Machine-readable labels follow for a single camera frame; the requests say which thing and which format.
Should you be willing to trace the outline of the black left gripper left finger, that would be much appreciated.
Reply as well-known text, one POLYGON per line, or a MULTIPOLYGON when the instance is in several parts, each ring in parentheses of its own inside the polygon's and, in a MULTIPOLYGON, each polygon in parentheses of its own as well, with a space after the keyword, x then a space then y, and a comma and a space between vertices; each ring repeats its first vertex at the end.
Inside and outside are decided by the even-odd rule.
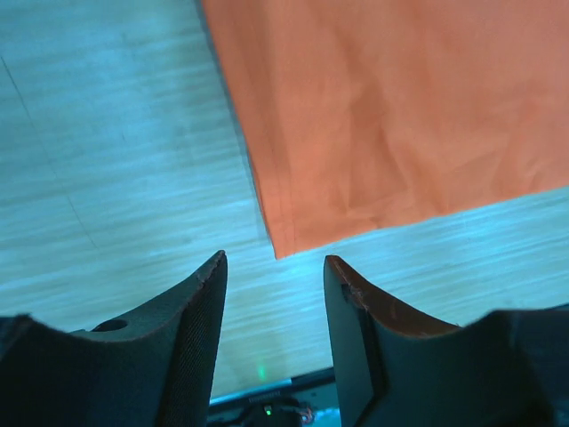
POLYGON ((2 425, 205 425, 227 281, 227 256, 218 252, 93 330, 2 318, 2 425))

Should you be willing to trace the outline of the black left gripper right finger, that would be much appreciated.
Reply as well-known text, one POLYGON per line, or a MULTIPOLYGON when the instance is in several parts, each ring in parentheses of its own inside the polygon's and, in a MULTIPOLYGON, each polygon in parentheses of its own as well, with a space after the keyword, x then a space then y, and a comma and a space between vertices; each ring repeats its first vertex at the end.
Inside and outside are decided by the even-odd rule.
POLYGON ((494 310, 456 326, 324 265, 345 426, 565 426, 568 309, 494 310))

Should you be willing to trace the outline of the orange t-shirt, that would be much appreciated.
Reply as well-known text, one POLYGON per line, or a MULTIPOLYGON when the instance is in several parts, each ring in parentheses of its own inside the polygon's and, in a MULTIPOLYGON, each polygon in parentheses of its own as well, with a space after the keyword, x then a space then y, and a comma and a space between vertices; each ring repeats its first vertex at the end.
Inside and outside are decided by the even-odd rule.
POLYGON ((565 1, 206 1, 278 258, 568 183, 565 1))

